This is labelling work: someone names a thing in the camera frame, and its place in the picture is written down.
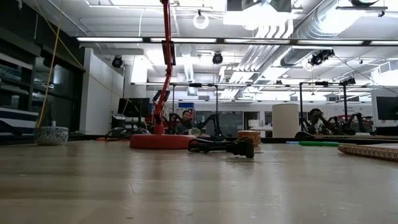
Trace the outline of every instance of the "monitor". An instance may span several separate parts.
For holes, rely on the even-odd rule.
[[[376,97],[379,120],[398,121],[398,97]]]
[[[129,102],[125,98],[120,98],[118,114],[123,114],[128,118],[137,118],[140,117],[140,107],[141,117],[147,117],[149,114],[149,98],[129,98]]]

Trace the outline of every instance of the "red circular base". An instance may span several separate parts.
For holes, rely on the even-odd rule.
[[[130,147],[134,149],[188,149],[189,141],[195,136],[173,134],[135,134],[131,136]]]

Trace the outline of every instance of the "table surface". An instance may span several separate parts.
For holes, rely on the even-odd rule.
[[[335,147],[0,147],[1,223],[398,223],[398,165]]]

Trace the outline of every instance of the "yellow cable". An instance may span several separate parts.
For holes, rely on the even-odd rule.
[[[40,8],[40,6],[39,6],[39,4],[37,3],[37,0],[34,0],[34,2],[35,2],[35,5],[36,5],[36,8],[39,10],[39,13],[40,13],[40,15],[43,17],[43,19],[44,19],[44,21],[47,23],[47,25],[50,27],[50,29],[51,29],[51,31],[54,33],[54,34],[57,34],[56,33],[56,31],[53,29],[53,27],[51,26],[51,23],[47,20],[47,18],[45,17],[45,15],[44,15],[44,13],[43,13],[43,11],[42,11],[42,9]],[[106,85],[104,85],[104,84],[102,84],[97,78],[95,78],[92,74],[90,74],[90,72],[89,71],[87,71],[87,69],[79,62],[79,60],[77,60],[77,58],[74,56],[74,54],[69,50],[69,48],[65,45],[65,43],[61,40],[61,38],[59,37],[59,35],[57,35],[56,36],[57,37],[57,40],[59,40],[59,42],[63,45],[63,47],[67,50],[67,52],[69,53],[69,55],[74,59],[74,61],[89,75],[89,76],[91,76],[95,81],[97,81],[100,85],[102,85],[103,87],[105,87],[106,89],[108,89],[108,90],[110,90],[111,91],[111,93],[114,93],[115,95],[117,95],[117,96],[119,96],[119,97],[121,97],[121,98],[124,98],[125,100],[126,100],[126,105],[125,105],[125,107],[127,106],[127,104],[130,102],[132,102],[131,100],[129,100],[129,98],[125,98],[125,97],[123,97],[123,96],[121,96],[120,94],[118,94],[118,93],[115,93],[113,90],[111,90],[111,89],[109,89]]]
[[[62,15],[62,7],[63,7],[63,0],[61,0],[58,29],[57,29],[57,33],[55,34],[57,39],[55,40],[54,50],[53,50],[53,53],[52,53],[50,73],[49,73],[49,78],[47,80],[47,87],[45,89],[44,101],[43,101],[43,105],[42,105],[42,112],[40,114],[39,122],[36,124],[36,127],[40,127],[40,125],[42,124],[43,115],[44,115],[44,108],[45,108],[45,102],[47,101],[47,95],[49,93],[50,80],[51,80],[51,77],[52,77],[52,71],[54,69],[55,53],[57,52],[58,38],[59,38],[59,35],[60,35],[60,29],[61,29],[61,23],[62,23],[62,17],[63,17],[63,15]]]

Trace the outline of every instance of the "gray bowl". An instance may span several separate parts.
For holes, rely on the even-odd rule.
[[[40,146],[60,146],[68,141],[68,128],[39,127],[34,131],[35,142]]]

